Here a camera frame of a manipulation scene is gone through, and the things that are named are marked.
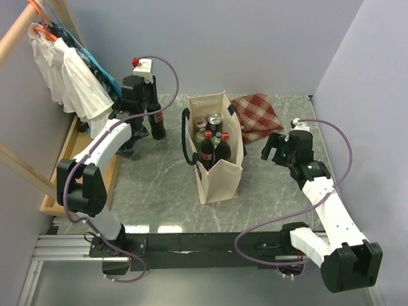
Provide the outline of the green cap bottle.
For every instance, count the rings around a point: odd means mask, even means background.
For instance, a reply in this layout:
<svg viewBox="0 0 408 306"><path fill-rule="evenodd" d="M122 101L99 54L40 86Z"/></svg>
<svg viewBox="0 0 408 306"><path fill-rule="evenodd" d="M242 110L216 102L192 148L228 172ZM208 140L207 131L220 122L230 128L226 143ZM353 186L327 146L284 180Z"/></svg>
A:
<svg viewBox="0 0 408 306"><path fill-rule="evenodd" d="M219 144L220 144L220 142L221 142L221 135L222 135L222 133L221 132L216 132L215 134L214 134L214 136L212 137L212 143L214 144L214 147L216 148Z"/></svg>
<svg viewBox="0 0 408 306"><path fill-rule="evenodd" d="M199 152L201 148L201 144L205 139L205 128L200 127L199 130L194 135L194 145L196 147L196 151Z"/></svg>

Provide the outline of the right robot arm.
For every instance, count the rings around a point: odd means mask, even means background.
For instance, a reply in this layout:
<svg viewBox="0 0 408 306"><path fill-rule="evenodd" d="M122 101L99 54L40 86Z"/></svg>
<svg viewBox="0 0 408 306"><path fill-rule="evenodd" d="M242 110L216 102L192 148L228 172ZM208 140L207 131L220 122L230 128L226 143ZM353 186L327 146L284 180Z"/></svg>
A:
<svg viewBox="0 0 408 306"><path fill-rule="evenodd" d="M288 135L272 133L262 150L266 160L289 169L303 194L316 208L327 240L306 226L296 227L279 238L281 250L306 254L319 268L325 286L332 293L372 287L379 273L383 251L369 242L348 214L326 165L314 158L313 136L294 129Z"/></svg>

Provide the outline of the orange hanger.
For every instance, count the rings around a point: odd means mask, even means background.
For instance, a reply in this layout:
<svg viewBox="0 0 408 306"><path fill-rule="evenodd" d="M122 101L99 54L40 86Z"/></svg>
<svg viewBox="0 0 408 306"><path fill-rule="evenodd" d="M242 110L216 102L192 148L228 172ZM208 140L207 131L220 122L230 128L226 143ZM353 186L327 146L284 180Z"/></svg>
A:
<svg viewBox="0 0 408 306"><path fill-rule="evenodd" d="M57 41L58 37L56 37L48 30L46 20L49 21L49 18L45 18L45 11L41 9L42 5L33 0L28 0L27 2L36 10L37 14L40 16L40 26L34 27L34 30L42 32L48 41Z"/></svg>

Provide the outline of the green cap bottle left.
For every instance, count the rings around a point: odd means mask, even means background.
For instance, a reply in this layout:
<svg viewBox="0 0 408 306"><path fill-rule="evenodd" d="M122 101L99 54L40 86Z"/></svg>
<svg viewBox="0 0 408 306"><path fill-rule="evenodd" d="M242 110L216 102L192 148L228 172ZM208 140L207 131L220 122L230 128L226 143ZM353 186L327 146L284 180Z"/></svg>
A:
<svg viewBox="0 0 408 306"><path fill-rule="evenodd" d="M205 128L200 127L199 130L194 135L194 145L196 147L196 151L199 152L201 148L201 144L205 139Z"/></svg>

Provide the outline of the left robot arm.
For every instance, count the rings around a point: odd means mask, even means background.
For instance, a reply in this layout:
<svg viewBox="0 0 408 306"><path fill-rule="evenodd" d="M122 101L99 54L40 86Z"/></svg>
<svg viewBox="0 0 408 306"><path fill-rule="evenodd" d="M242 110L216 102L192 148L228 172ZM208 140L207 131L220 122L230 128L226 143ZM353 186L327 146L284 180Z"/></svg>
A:
<svg viewBox="0 0 408 306"><path fill-rule="evenodd" d="M57 165L57 202L67 214L90 221L105 237L112 256L127 250L123 225L109 211L103 172L114 155L130 158L135 143L149 135L142 114L161 109L155 81L130 75L122 80L122 96L102 131L85 150Z"/></svg>

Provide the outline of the tall dark can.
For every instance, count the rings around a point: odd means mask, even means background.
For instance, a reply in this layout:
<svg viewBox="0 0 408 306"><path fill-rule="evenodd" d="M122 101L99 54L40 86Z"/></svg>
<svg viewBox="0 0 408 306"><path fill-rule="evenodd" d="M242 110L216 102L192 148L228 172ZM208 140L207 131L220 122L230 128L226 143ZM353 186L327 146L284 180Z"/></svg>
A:
<svg viewBox="0 0 408 306"><path fill-rule="evenodd" d="M222 130L222 117L219 114L211 114L207 119L207 127L211 132L216 133Z"/></svg>

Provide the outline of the red plaid folded cloth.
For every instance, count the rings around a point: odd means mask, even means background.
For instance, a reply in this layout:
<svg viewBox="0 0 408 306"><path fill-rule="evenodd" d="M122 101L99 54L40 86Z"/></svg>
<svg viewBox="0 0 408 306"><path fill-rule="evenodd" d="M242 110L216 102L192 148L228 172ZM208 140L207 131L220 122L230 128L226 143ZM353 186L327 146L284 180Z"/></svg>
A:
<svg viewBox="0 0 408 306"><path fill-rule="evenodd" d="M284 129L266 94L242 96L231 100L231 104L237 111L244 144Z"/></svg>

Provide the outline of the aluminium frame rail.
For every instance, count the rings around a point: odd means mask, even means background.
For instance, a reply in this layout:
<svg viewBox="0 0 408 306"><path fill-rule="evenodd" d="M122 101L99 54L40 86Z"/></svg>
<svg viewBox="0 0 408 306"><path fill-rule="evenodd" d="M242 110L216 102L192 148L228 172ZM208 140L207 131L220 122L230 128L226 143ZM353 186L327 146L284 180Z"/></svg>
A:
<svg viewBox="0 0 408 306"><path fill-rule="evenodd" d="M31 305L43 264L48 261L83 261L89 258L91 243L80 235L40 235L18 306Z"/></svg>

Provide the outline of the green cap bottle right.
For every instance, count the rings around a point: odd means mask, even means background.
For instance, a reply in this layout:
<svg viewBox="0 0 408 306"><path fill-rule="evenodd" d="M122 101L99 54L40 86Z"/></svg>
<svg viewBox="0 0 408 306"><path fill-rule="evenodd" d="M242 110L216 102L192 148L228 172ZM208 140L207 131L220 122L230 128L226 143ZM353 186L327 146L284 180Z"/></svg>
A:
<svg viewBox="0 0 408 306"><path fill-rule="evenodd" d="M222 135L222 133L221 132L216 132L215 134L214 134L214 136L212 137L212 143L214 144L214 147L216 148L219 144L220 144L220 142L221 142L221 135Z"/></svg>

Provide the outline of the black base beam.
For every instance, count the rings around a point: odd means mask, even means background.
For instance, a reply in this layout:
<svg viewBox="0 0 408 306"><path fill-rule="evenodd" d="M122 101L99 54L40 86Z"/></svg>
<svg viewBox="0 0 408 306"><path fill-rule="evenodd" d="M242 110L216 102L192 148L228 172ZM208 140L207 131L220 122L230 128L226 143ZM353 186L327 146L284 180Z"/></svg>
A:
<svg viewBox="0 0 408 306"><path fill-rule="evenodd" d="M224 268L263 265L249 261L234 248L237 233L128 234L128 249L150 269ZM246 255L264 261L294 261L299 251L283 241L278 231L252 232L238 242Z"/></svg>

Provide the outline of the cream canvas tote bag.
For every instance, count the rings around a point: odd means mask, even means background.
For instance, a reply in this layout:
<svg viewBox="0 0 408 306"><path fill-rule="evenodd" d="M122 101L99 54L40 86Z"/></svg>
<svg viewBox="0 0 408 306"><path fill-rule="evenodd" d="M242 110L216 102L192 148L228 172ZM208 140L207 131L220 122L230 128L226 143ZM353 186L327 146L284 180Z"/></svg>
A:
<svg viewBox="0 0 408 306"><path fill-rule="evenodd" d="M206 170L194 144L194 122L218 114L222 118L222 130L229 133L231 160L220 160ZM242 177L242 161L245 149L237 111L225 93L189 97L182 112L182 151L188 165L195 170L200 203L212 203L237 197Z"/></svg>

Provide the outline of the dark floral garment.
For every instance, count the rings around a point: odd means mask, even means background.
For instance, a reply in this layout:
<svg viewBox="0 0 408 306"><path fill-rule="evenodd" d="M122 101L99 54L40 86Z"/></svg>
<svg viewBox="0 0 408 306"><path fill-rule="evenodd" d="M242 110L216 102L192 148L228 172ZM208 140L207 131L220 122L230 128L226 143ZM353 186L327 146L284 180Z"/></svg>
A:
<svg viewBox="0 0 408 306"><path fill-rule="evenodd" d="M61 30L56 23L52 22L52 25L48 25L48 30L58 38L61 37ZM117 101L113 101L113 115L110 118L121 119L122 117L127 117L132 115L131 112L125 111L124 108L119 108L120 98ZM146 127L143 125L143 118L134 119L130 122L132 137L119 149L118 155L126 158L130 158L133 155L134 146L137 140L144 138L149 135Z"/></svg>

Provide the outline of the white pleated garment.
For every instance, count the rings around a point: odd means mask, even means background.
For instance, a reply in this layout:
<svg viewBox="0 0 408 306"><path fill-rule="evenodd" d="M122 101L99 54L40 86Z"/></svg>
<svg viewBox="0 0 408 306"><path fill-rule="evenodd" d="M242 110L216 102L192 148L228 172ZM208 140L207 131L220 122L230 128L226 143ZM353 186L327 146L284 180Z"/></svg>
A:
<svg viewBox="0 0 408 306"><path fill-rule="evenodd" d="M52 101L87 123L90 137L95 138L112 112L113 101L77 50L67 46L62 38L47 40L41 28L40 24L32 23L27 34Z"/></svg>

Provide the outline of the teal garment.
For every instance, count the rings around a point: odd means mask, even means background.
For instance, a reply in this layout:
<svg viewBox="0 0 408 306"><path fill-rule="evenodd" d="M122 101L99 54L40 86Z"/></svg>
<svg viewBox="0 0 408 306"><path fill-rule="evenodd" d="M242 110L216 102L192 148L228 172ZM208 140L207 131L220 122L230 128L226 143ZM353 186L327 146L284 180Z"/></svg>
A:
<svg viewBox="0 0 408 306"><path fill-rule="evenodd" d="M120 87L108 72L106 72L94 56L71 34L65 27L60 28L61 37L69 47L76 49L77 54L82 58L87 67L91 70L98 82L108 93L113 101L117 101L121 96Z"/></svg>

